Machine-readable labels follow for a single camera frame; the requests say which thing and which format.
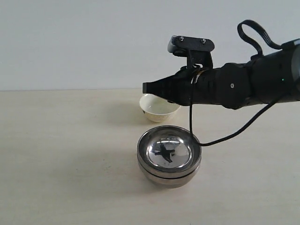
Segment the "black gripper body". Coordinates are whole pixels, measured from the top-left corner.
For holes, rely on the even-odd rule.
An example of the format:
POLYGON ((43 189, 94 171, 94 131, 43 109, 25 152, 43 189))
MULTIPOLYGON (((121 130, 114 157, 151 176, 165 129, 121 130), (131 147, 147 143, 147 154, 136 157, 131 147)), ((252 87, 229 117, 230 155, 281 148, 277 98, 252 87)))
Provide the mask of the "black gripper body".
POLYGON ((221 105, 240 109, 255 104, 244 63, 226 63, 214 69, 182 67, 173 78, 174 102, 181 106, 221 105))

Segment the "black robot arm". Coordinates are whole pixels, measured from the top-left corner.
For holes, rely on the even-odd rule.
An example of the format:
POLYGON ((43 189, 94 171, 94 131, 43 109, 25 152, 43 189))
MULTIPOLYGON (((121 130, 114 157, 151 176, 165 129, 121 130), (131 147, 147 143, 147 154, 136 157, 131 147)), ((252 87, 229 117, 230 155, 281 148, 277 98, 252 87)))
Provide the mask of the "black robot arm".
POLYGON ((217 68, 183 66, 174 75, 144 82, 142 92, 182 106, 221 105, 234 110, 273 100, 296 102, 300 99, 300 46, 217 68))

